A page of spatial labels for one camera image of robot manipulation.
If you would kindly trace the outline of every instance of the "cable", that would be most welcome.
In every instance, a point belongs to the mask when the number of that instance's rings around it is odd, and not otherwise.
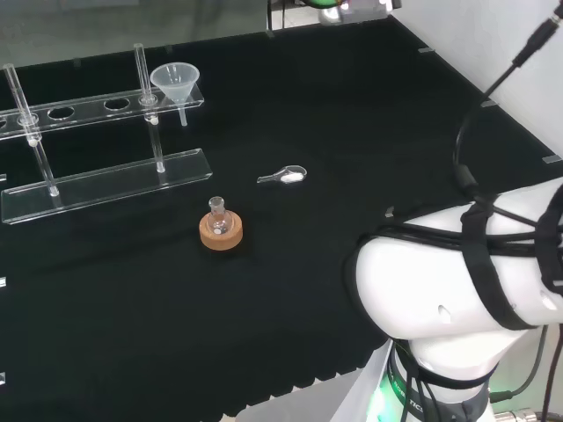
[[[438,402],[436,401],[436,397],[435,397],[434,393],[432,392],[432,390],[430,389],[430,386],[428,385],[427,382],[424,382],[424,386],[428,390],[428,394],[430,395],[430,398],[432,399],[432,403],[434,404],[434,408],[436,409],[436,414],[438,415],[438,422],[442,422],[442,414],[440,413],[440,407],[438,406]]]
[[[493,206],[493,211],[496,214],[504,215],[505,217],[511,218],[512,220],[515,220],[517,222],[522,222],[522,223],[527,224],[531,227],[536,227],[536,222],[534,222],[534,221],[532,221],[532,220],[530,220],[526,217],[522,217],[521,215],[511,213],[511,212],[509,212],[505,209]]]
[[[517,66],[515,66],[515,64],[512,64],[512,66],[510,66],[508,68],[507,71],[505,71],[501,77],[499,77],[496,82],[494,84],[491,85],[491,87],[486,90],[483,95],[481,95],[481,97],[479,98],[479,101],[473,106],[473,108],[465,115],[464,118],[464,122],[462,123],[461,127],[459,128],[459,132],[457,132],[457,137],[456,137],[456,146],[454,148],[454,165],[459,165],[459,154],[461,151],[461,145],[462,145],[462,141],[464,139],[465,136],[465,132],[467,131],[467,128],[469,127],[470,123],[472,122],[472,119],[474,117],[475,114],[478,113],[478,111],[481,109],[481,104],[484,101],[487,101],[489,99],[489,97],[491,96],[491,94],[493,92],[496,91],[496,89],[504,82],[507,80],[507,78],[512,74],[512,72],[514,72],[517,69]]]
[[[425,422],[430,420],[430,413],[428,413],[428,406],[426,403],[426,398],[424,397],[424,390],[422,389],[422,382],[417,377],[416,381],[416,388],[419,390],[419,397],[420,397],[420,407],[422,407],[422,417],[424,418]]]
[[[537,420],[541,420],[543,413],[540,411],[536,413]],[[563,422],[563,416],[557,413],[547,413],[547,422]]]
[[[479,112],[481,104],[486,101],[494,91],[504,82],[512,73],[521,68],[545,43],[556,33],[559,28],[561,18],[563,17],[563,4],[560,4],[553,16],[548,18],[537,30],[528,38],[524,48],[512,61],[510,67],[499,77],[491,87],[486,90],[479,98],[479,101],[465,115],[464,121],[457,133],[456,143],[454,145],[453,164],[456,181],[464,193],[469,193],[473,198],[477,196],[478,183],[473,177],[469,168],[465,164],[460,163],[461,147],[463,144],[465,133],[472,123],[473,118]]]
[[[539,363],[541,362],[542,355],[544,354],[546,337],[547,337],[547,325],[544,325],[544,328],[542,328],[542,335],[539,338],[539,346],[537,347],[536,361],[534,362],[534,366],[531,369],[530,375],[528,375],[528,378],[526,379],[524,384],[522,384],[520,388],[515,389],[514,391],[499,391],[499,392],[491,393],[490,397],[492,404],[504,402],[505,400],[510,400],[512,397],[521,394],[525,389],[527,389],[530,386],[531,382],[534,380],[534,377],[537,374],[537,370],[539,369]]]
[[[272,27],[272,0],[267,0],[267,29],[273,31]]]
[[[401,422],[406,422],[406,416],[408,415],[408,405],[411,403],[411,391],[413,390],[413,377],[406,373],[406,393],[405,393],[405,405],[403,406],[403,413],[401,415]]]
[[[549,368],[549,376],[547,377],[547,385],[545,387],[544,408],[542,409],[541,422],[547,421],[549,402],[552,399],[553,381],[555,380],[555,371],[557,370],[557,364],[561,355],[561,348],[563,348],[563,324],[559,324],[559,340],[557,341],[557,346],[555,347],[555,352],[553,353],[552,364]]]

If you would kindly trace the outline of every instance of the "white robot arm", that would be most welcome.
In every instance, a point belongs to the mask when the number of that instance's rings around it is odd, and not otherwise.
[[[555,34],[561,18],[563,0],[481,100]],[[362,307],[389,337],[409,340],[397,343],[387,365],[381,391],[391,393],[387,414],[379,418],[382,422],[494,421],[486,386],[504,353],[529,329],[563,323],[563,261],[557,226],[563,214],[563,178],[495,200],[480,197],[477,183],[459,162],[464,132],[479,105],[464,120],[454,152],[457,181],[476,204],[396,226],[398,232],[404,230],[398,236],[379,232],[355,259]],[[560,212],[553,212],[550,204],[558,201]],[[550,219],[547,243],[542,237],[546,226],[536,224],[540,218]],[[424,231],[424,236],[417,237],[416,230]],[[502,251],[490,253],[494,248]],[[535,415],[524,420],[535,420]]]
[[[504,193],[495,205],[537,221],[563,178]],[[461,216],[470,205],[426,215],[409,223],[461,231]],[[502,215],[492,215],[487,234],[529,233],[530,227]],[[492,256],[502,289],[514,312],[526,323],[563,322],[563,297],[548,290],[534,258]],[[504,329],[477,294],[460,251],[405,240],[377,237],[365,244],[356,265],[358,295],[369,317],[390,337],[409,339],[421,367],[453,380],[469,381],[491,373],[504,353],[525,330]],[[398,370],[406,371],[395,357]],[[471,389],[432,387],[440,404],[467,402],[486,386]],[[402,403],[395,404],[399,420]],[[409,421],[418,420],[409,415]],[[494,421],[490,407],[479,422]]]

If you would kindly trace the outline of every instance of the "black table surface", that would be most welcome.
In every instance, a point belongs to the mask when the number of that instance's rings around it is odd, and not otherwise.
[[[391,205],[463,200],[452,140],[479,92],[420,47],[390,18],[148,50],[150,69],[201,70],[205,104],[188,129],[162,117],[163,148],[203,148],[214,175],[0,228],[0,420],[215,421],[364,364],[384,338],[349,302],[342,259]],[[19,75],[30,104],[138,86],[132,53]],[[151,155],[142,119],[44,144],[56,177]],[[488,192],[561,176],[547,155],[499,107],[464,147]],[[256,185],[288,164],[307,169],[302,184]],[[21,139],[0,142],[0,172],[8,186],[40,180]],[[228,253],[199,239],[215,195],[244,221]]]

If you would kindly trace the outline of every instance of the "acrylic test tube rack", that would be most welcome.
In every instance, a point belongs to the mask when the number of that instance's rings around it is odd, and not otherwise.
[[[185,125],[183,113],[186,109],[203,103],[195,80],[188,83],[182,80],[177,85],[165,86],[165,90],[172,87],[176,91],[178,87],[186,87],[185,97],[170,99],[162,90],[150,86],[143,45],[135,44],[135,58],[141,90],[32,107],[27,104],[14,67],[4,66],[18,108],[0,112],[0,141],[24,136],[33,149],[43,181],[2,191],[3,222],[13,224],[30,221],[211,177],[212,171],[201,149],[163,156],[160,144],[160,113],[179,110],[182,124]],[[173,73],[176,65],[189,66],[171,63],[167,65],[170,67],[168,70]],[[64,178],[53,177],[41,144],[43,133],[135,116],[143,116],[147,123],[154,155],[152,158]]]

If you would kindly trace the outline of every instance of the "white wall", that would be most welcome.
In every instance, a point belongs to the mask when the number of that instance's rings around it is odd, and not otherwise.
[[[484,91],[559,0],[403,0],[393,14]],[[563,156],[563,28],[493,95]]]

